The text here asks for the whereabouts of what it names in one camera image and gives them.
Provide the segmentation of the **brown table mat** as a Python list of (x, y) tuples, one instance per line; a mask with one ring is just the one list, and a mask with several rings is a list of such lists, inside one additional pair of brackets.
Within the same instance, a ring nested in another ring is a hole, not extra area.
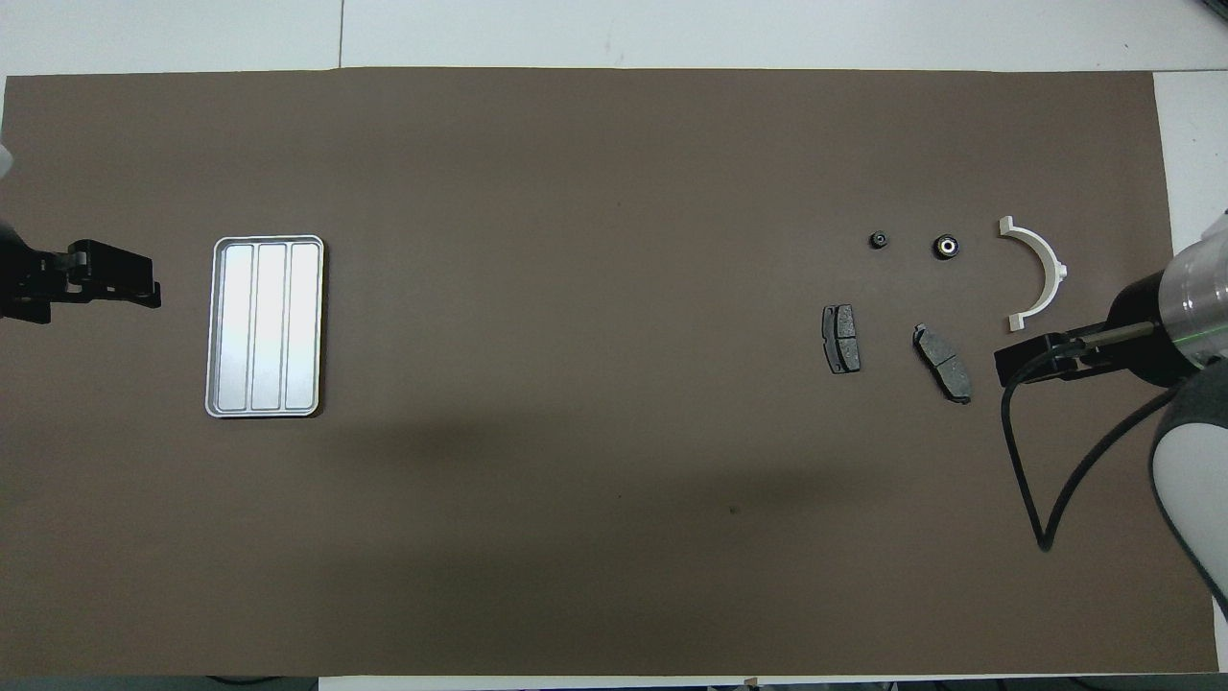
[[(1049, 554), (1000, 430), (1043, 281), (1000, 218), (1070, 268), (1032, 333), (1172, 258), (1146, 72), (36, 76), (2, 136), (1, 218), (163, 303), (0, 322), (0, 677), (1216, 666), (1153, 425)], [(212, 419), (214, 245), (298, 233), (321, 410)]]

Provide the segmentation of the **silver metal tray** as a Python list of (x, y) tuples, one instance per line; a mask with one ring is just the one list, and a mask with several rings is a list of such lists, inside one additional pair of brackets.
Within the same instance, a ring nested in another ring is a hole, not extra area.
[(212, 419), (321, 410), (325, 244), (313, 233), (228, 236), (212, 249), (203, 409)]

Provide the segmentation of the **dark grey rectangular brake pad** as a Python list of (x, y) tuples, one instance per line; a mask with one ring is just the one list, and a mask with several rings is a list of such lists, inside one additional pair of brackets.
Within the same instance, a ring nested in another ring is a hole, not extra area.
[(850, 303), (833, 303), (823, 309), (823, 346), (833, 373), (860, 372), (860, 340)]

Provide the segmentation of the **dark grey angled brake pad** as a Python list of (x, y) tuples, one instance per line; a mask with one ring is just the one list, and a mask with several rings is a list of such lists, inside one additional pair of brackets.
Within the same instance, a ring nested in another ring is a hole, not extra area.
[(969, 404), (973, 396), (971, 377), (957, 349), (932, 328), (919, 323), (912, 329), (912, 349), (916, 350), (935, 384), (950, 403)]

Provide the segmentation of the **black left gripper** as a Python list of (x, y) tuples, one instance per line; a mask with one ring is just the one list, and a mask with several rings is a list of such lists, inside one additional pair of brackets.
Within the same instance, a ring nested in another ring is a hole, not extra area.
[(66, 252), (36, 250), (0, 220), (0, 319), (48, 324), (53, 303), (96, 299), (158, 309), (154, 261), (91, 239), (76, 241)]

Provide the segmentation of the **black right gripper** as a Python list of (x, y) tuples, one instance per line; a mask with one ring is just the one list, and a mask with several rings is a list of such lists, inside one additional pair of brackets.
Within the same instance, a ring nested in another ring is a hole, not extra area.
[[(1189, 379), (1200, 368), (1180, 353), (1160, 320), (1160, 272), (1153, 272), (1129, 284), (1113, 299), (1104, 322), (1070, 331), (1040, 334), (996, 350), (993, 365), (1000, 385), (1005, 388), (1022, 366), (1041, 355), (1045, 360), (1027, 374), (1027, 384), (1049, 379), (1087, 379), (1120, 369), (1129, 369), (1158, 388), (1170, 388)], [(1148, 323), (1152, 331), (1119, 342), (1097, 341), (1102, 333), (1142, 323)]]

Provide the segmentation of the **white curved plastic bracket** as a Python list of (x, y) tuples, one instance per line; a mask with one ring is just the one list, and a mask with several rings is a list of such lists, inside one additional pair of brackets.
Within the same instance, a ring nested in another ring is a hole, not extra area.
[(1070, 268), (1061, 261), (1052, 245), (1041, 234), (1016, 225), (1012, 215), (1005, 215), (1000, 218), (1000, 237), (1027, 245), (1036, 255), (1041, 266), (1043, 284), (1038, 298), (1027, 311), (1009, 312), (1007, 315), (1008, 331), (1020, 333), (1027, 328), (1027, 322), (1049, 309), (1056, 295), (1059, 295), (1065, 279), (1070, 276)]

